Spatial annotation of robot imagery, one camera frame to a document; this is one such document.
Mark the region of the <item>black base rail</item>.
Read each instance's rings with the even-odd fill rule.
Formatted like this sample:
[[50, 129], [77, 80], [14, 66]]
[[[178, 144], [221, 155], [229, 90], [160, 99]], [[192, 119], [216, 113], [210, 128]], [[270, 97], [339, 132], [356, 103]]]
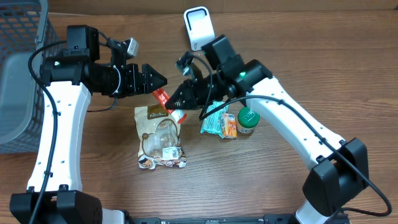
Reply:
[[297, 223], [292, 214], [264, 215], [263, 217], [229, 217], [229, 218], [130, 218], [133, 224], [288, 224]]

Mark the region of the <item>green lid jar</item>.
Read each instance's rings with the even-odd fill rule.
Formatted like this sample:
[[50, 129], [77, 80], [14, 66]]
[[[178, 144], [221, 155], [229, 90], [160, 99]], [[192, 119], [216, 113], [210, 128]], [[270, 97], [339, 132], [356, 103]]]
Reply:
[[249, 134], [254, 131], [258, 125], [260, 116], [248, 107], [240, 109], [237, 119], [237, 130], [243, 134]]

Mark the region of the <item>teal snack packet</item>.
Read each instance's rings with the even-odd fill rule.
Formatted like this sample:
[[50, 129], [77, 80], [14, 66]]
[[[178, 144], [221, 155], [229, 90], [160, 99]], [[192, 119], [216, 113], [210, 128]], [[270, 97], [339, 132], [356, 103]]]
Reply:
[[201, 133], [216, 134], [222, 139], [236, 139], [236, 119], [228, 113], [228, 105], [206, 117], [200, 129]]

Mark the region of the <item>red stick snack packet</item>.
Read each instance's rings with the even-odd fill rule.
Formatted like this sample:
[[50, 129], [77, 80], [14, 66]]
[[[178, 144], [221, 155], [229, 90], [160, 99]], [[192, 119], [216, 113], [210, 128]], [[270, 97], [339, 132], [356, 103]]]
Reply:
[[170, 98], [165, 90], [159, 88], [153, 91], [152, 94], [157, 99], [157, 101], [163, 106], [163, 108], [173, 117], [173, 119], [176, 120], [178, 124], [184, 122], [187, 115], [183, 110], [169, 110], [165, 108], [165, 104]]

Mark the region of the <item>beige dried food bag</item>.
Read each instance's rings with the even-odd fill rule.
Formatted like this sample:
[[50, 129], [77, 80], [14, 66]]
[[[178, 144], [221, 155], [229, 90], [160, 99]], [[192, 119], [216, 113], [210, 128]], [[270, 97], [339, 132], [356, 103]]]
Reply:
[[187, 165], [180, 143], [180, 124], [162, 105], [136, 107], [134, 119], [140, 140], [137, 156], [141, 169], [184, 168]]

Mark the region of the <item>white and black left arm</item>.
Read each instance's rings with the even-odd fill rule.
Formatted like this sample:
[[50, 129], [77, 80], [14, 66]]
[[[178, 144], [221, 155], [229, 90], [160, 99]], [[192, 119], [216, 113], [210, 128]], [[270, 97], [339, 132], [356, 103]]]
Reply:
[[43, 90], [45, 108], [39, 151], [24, 193], [13, 194], [10, 211], [20, 223], [131, 223], [127, 211], [110, 210], [82, 190], [80, 154], [91, 96], [115, 99], [149, 94], [167, 79], [150, 65], [128, 63], [135, 40], [106, 41], [108, 66], [99, 63], [101, 32], [87, 25], [67, 27], [66, 48], [48, 57], [33, 79]]

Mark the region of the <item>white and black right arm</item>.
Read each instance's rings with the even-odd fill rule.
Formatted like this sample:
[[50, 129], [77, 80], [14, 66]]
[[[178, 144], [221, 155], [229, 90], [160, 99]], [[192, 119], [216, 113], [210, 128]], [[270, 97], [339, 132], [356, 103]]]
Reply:
[[186, 80], [166, 102], [168, 109], [201, 110], [225, 96], [268, 121], [298, 152], [309, 174], [304, 204], [293, 214], [266, 215], [266, 223], [348, 223], [346, 203], [368, 186], [368, 151], [359, 139], [344, 140], [305, 111], [258, 60], [244, 62], [224, 35], [203, 46], [203, 77], [187, 52], [176, 63]]

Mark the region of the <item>white barcode scanner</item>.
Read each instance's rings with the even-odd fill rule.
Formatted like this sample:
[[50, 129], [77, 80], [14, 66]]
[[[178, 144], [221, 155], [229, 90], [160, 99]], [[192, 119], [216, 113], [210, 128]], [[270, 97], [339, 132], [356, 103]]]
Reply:
[[210, 13], [205, 6], [187, 9], [183, 13], [183, 19], [192, 51], [201, 50], [202, 46], [215, 38]]

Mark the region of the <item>grey plastic mesh basket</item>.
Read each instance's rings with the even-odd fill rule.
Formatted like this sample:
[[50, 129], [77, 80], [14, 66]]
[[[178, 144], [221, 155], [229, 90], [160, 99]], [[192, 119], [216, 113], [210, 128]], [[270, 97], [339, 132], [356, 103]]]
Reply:
[[46, 0], [1, 0], [1, 153], [36, 152], [44, 118], [44, 94], [28, 59], [59, 40]]

